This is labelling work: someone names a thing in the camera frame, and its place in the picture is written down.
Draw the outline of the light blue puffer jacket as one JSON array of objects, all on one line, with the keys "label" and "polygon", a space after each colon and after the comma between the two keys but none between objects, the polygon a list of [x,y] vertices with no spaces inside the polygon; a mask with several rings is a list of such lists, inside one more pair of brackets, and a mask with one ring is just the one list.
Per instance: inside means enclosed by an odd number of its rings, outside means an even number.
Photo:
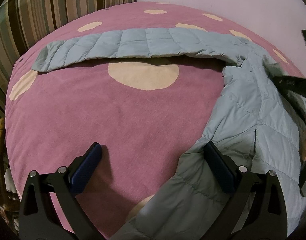
[{"label": "light blue puffer jacket", "polygon": [[182,55],[226,62],[224,89],[201,138],[180,157],[175,174],[113,239],[202,239],[230,197],[203,158],[208,142],[253,173],[276,172],[289,239],[306,205],[305,172],[298,155],[305,123],[303,96],[288,92],[285,98],[276,88],[272,78],[283,72],[262,47],[197,29],[126,29],[51,42],[32,68],[52,72],[93,59]]}]

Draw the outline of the wooden furniture at left edge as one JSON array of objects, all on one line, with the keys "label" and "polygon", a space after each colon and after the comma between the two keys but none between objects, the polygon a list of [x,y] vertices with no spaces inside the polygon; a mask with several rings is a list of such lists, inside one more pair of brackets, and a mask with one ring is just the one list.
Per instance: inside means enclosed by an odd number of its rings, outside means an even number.
[{"label": "wooden furniture at left edge", "polygon": [[19,199],[15,193],[6,189],[5,170],[5,119],[0,119],[0,239],[18,239],[13,215],[19,212]]}]

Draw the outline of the pink polka dot bedspread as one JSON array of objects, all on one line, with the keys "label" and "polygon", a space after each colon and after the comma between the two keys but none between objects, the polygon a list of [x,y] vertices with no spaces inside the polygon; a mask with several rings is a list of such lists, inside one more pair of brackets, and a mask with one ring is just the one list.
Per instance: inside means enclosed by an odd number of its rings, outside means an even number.
[{"label": "pink polka dot bedspread", "polygon": [[52,72],[32,66],[51,42],[149,28],[244,38],[262,47],[283,74],[300,73],[278,48],[248,29],[164,3],[96,11],[37,42],[14,65],[7,90],[6,147],[14,183],[22,200],[30,171],[53,173],[99,143],[102,159],[76,199],[102,239],[113,239],[139,213],[201,138],[224,89],[226,62],[182,55],[93,59]]}]

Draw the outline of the striped curtain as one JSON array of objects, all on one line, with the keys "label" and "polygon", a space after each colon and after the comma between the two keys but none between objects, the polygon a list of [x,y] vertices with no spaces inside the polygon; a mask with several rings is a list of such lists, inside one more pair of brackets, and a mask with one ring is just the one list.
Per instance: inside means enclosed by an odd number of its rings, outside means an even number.
[{"label": "striped curtain", "polygon": [[13,65],[33,45],[86,14],[135,0],[4,0],[0,6],[0,118]]}]

